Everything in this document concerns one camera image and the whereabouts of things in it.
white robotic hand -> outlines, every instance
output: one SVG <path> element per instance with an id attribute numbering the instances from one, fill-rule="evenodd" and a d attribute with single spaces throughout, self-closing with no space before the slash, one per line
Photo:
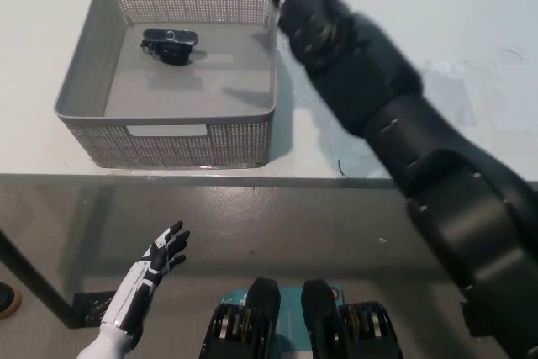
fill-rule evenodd
<path id="1" fill-rule="evenodd" d="M 144 318 L 153 293 L 162 278 L 185 256 L 176 256 L 187 246 L 188 231 L 180 233 L 183 222 L 174 224 L 157 238 L 142 258 L 135 262 L 108 306 L 98 338 L 78 359 L 120 359 L 140 340 Z"/>

floor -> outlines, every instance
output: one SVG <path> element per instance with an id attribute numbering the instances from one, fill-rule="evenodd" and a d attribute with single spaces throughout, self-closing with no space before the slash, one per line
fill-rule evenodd
<path id="1" fill-rule="evenodd" d="M 0 228 L 68 298 L 115 289 L 131 263 L 182 219 L 187 262 L 156 293 L 129 358 L 198 357 L 219 300 L 258 276 L 281 285 L 324 277 L 347 302 L 378 300 L 414 359 L 503 358 L 469 337 L 460 294 L 404 217 L 394 191 L 253 187 L 0 187 Z M 0 322 L 0 357 L 75 358 L 96 335 L 67 330 L 20 288 L 21 309 Z"/>

white table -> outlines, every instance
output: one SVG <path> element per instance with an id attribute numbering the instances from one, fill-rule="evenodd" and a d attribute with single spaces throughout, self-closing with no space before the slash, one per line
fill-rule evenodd
<path id="1" fill-rule="evenodd" d="M 428 97 L 464 135 L 538 182 L 538 0 L 346 1 L 376 19 L 424 70 Z M 0 0 L 1 181 L 390 184 L 364 142 L 344 133 L 319 101 L 283 40 L 293 95 L 281 92 L 269 164 L 222 171 L 97 167 L 53 112 L 89 3 Z"/>

perforated basket wall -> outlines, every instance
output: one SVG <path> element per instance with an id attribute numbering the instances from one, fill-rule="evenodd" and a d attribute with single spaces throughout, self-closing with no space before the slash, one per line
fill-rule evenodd
<path id="1" fill-rule="evenodd" d="M 133 136 L 127 127 L 140 122 L 108 119 L 103 114 L 129 26 L 186 22 L 274 24 L 270 16 L 271 0 L 92 0 L 56 112 L 101 167 L 262 166 L 268 161 L 272 114 L 240 117 L 236 121 L 212 119 L 207 122 L 208 134 L 199 137 Z"/>

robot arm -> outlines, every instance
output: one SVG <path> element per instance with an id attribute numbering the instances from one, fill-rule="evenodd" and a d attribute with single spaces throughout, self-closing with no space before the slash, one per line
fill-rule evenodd
<path id="1" fill-rule="evenodd" d="M 181 233 L 182 227 L 183 222 L 178 222 L 167 229 L 133 264 L 108 306 L 98 338 L 78 359 L 121 359 L 136 347 L 153 293 L 162 278 L 185 261 L 184 255 L 176 256 L 185 249 L 190 235 L 188 231 Z"/>
<path id="2" fill-rule="evenodd" d="M 538 357 L 538 204 L 423 96 L 419 73 L 341 0 L 273 0 L 315 90 L 408 199 L 409 217 L 513 358 Z"/>

